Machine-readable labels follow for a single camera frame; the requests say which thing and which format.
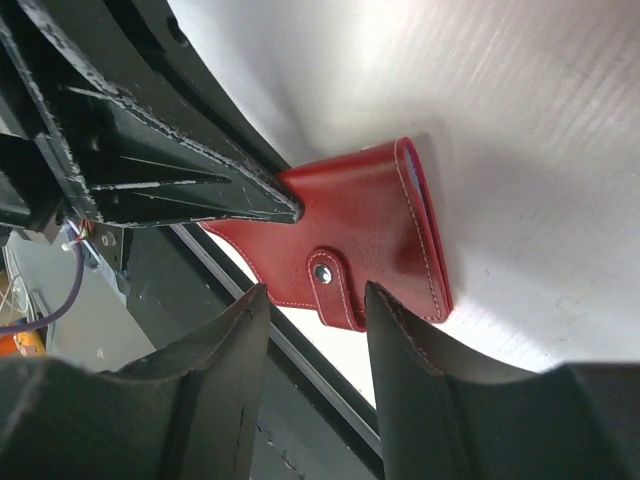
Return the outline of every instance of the wire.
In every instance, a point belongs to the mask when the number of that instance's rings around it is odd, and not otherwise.
[[[33,300],[31,300],[31,296],[29,296],[29,302],[27,303],[27,323],[31,323],[36,319],[35,308],[33,308]]]
[[[41,318],[40,320],[36,320],[35,322],[24,324],[24,325],[9,325],[7,327],[0,327],[0,336],[2,335],[14,335],[16,333],[24,333],[29,332],[31,330],[37,330],[42,327],[46,327],[47,325],[55,322],[60,317],[62,317],[65,313],[69,311],[69,309],[73,306],[76,299],[78,298],[78,293],[80,292],[80,286],[82,285],[82,277],[84,275],[84,258],[82,255],[82,247],[79,243],[76,243],[73,246],[73,251],[76,254],[76,276],[73,279],[73,284],[71,285],[71,291],[69,292],[69,296],[64,301],[64,303],[58,308],[55,312],[47,315],[46,317]]]
[[[16,308],[13,302],[8,300],[9,295],[13,296],[13,293],[12,293],[13,284],[15,283],[17,278],[18,277],[12,277],[11,280],[9,281],[9,286],[7,287],[7,290],[4,293],[0,293],[0,296],[2,296],[2,302],[0,302],[0,312],[2,312],[2,309],[4,308],[5,304],[11,307],[12,310],[19,310],[22,312],[20,308]]]
[[[4,262],[5,269],[10,279],[10,284],[9,284],[9,288],[7,289],[7,292],[5,292],[4,295],[0,293],[0,296],[2,297],[2,301],[4,302],[4,299],[7,293],[9,293],[11,295],[11,301],[7,300],[6,303],[12,308],[12,312],[10,313],[13,313],[13,310],[17,310],[18,312],[23,314],[28,313],[29,309],[34,311],[35,309],[33,308],[31,296],[29,295],[29,289],[27,288],[27,285],[24,282],[24,278],[22,278],[22,274],[18,269],[18,262],[16,261],[16,257],[13,254],[13,250],[11,250],[11,248],[9,248],[8,245],[5,245],[4,247],[2,247],[2,253],[5,259],[5,262]],[[16,306],[16,298],[14,295],[15,287],[16,287],[14,283],[16,282],[16,280],[19,281],[19,284],[20,284],[19,286],[22,287],[22,291],[24,292],[25,300],[27,304],[26,309],[18,308],[18,306]]]

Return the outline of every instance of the white backdrop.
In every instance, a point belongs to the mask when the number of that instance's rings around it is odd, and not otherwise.
[[[453,281],[445,330],[535,370],[640,359],[640,2],[170,3],[291,165],[414,137]],[[309,330],[343,371],[366,356],[362,335]]]

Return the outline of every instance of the red leather wallet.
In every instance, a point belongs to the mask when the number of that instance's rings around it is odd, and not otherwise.
[[[326,325],[364,331],[365,286],[373,281],[424,320],[446,320],[453,302],[411,140],[287,170],[279,179],[304,204],[295,225],[201,224],[243,256],[274,304],[316,309]]]

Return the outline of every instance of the screw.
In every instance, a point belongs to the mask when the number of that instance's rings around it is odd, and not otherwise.
[[[93,150],[94,152],[99,152],[100,151],[100,136],[99,135],[92,135],[89,138],[89,148],[91,150]]]
[[[331,269],[323,263],[321,263],[320,265],[316,265],[316,268],[313,269],[313,274],[320,281],[320,283],[324,285],[331,283],[331,279],[333,277],[333,275],[331,274]]]
[[[100,237],[100,240],[102,240],[102,244],[105,247],[114,247],[116,245],[116,237],[112,232],[107,232],[104,235],[102,235]]]

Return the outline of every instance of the white stitching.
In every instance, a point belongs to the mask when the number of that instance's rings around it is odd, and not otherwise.
[[[311,263],[313,263],[313,260],[315,258],[318,257],[324,257],[328,260],[330,260],[331,262],[333,262],[335,269],[338,271],[338,283],[340,284],[340,296],[342,297],[342,306],[344,307],[344,312],[345,315],[347,317],[347,322],[349,323],[349,326],[353,329],[353,330],[357,330],[357,327],[354,323],[354,320],[352,318],[352,315],[349,315],[350,310],[349,308],[347,308],[347,299],[345,297],[345,292],[344,292],[344,288],[345,288],[345,284],[342,282],[342,275],[340,273],[340,265],[337,263],[336,260],[334,260],[330,255],[328,255],[325,252],[318,252],[313,254],[311,257],[309,257],[309,260],[307,261],[307,273],[309,274],[309,280],[311,280],[311,287],[313,289],[313,295],[316,297],[316,302],[318,302],[318,312],[320,313],[320,317],[322,320],[322,323],[324,323],[325,325],[328,325],[327,322],[324,321],[324,319],[322,318],[322,307],[320,306],[320,300],[318,299],[318,294],[316,292],[316,285],[313,281],[313,277],[311,276]]]
[[[219,232],[218,230],[216,230],[215,228],[210,227],[209,225],[207,225],[207,229],[208,229],[209,232],[213,233],[214,235],[219,236],[225,242],[227,242],[229,245],[231,245],[233,248],[235,248],[236,251],[240,254],[240,256],[244,259],[245,262],[247,262],[247,264],[251,268],[251,271],[254,273],[254,275],[258,279],[258,283],[265,283],[262,280],[262,278],[260,278],[260,274],[258,273],[258,269],[255,267],[255,265],[253,263],[251,263],[251,260],[249,260],[249,257],[247,257],[244,254],[244,252],[240,249],[240,247],[238,247],[233,242],[233,240],[231,240],[229,237],[227,237],[224,233]],[[275,298],[273,298],[273,296],[271,295],[271,292],[269,291],[268,288],[267,288],[267,295],[269,295],[269,300],[271,300],[274,304],[279,305],[279,306],[283,306],[283,307],[305,307],[305,308],[311,308],[311,309],[315,310],[315,305],[311,305],[309,303],[295,303],[295,302],[277,301]]]
[[[424,247],[424,242],[422,241],[422,235],[420,235],[420,227],[418,226],[418,220],[416,219],[416,215],[413,211],[413,207],[411,206],[411,199],[409,198],[409,192],[407,192],[407,187],[404,184],[402,173],[400,172],[400,164],[398,162],[398,140],[397,139],[393,143],[393,159],[396,163],[396,171],[398,172],[398,177],[400,178],[400,184],[402,185],[404,196],[407,199],[407,205],[409,205],[409,212],[411,213],[411,217],[413,218],[413,224],[416,226],[416,231],[418,233],[418,240],[420,241],[420,248],[422,248],[422,259],[424,260],[424,266],[427,269],[427,277],[429,278],[429,287],[431,288],[431,295],[433,296],[433,303],[436,306],[436,312],[438,312],[437,317],[421,317],[421,318],[423,318],[424,320],[440,320],[442,318],[442,312],[440,311],[440,304],[438,304],[438,299],[436,298],[436,290],[433,286],[431,269],[429,269],[429,262],[427,261],[427,250]]]
[[[318,298],[318,292],[316,291],[316,285],[315,285],[315,283],[313,283],[313,277],[311,275],[311,260],[312,259],[313,259],[313,257],[310,258],[307,261],[307,276],[309,277],[309,282],[311,282],[311,291],[313,292],[313,297],[316,299],[316,310],[318,311],[318,317],[320,317],[320,321],[322,322],[322,324],[326,325],[328,327],[329,324],[324,319],[324,315],[322,314],[322,308],[320,308],[320,299]]]
[[[407,320],[404,318],[404,312],[400,312],[398,315],[396,315],[395,310],[391,307],[391,304],[389,303],[389,296],[387,292],[380,292],[380,299],[385,304],[385,306],[389,309],[389,313],[391,314],[393,319],[396,320],[396,322],[398,323],[398,326],[400,327],[400,330],[402,331],[404,336],[407,338],[407,340],[409,340],[409,342],[411,343],[411,346],[418,351],[418,353],[422,356],[424,361],[427,362],[431,368],[433,368],[439,374],[445,375],[445,373],[442,370],[440,370],[436,365],[433,364],[433,362],[431,362],[431,360],[429,359],[429,353],[420,345],[418,345],[417,340],[409,333],[409,328],[408,328],[409,325],[407,324]]]

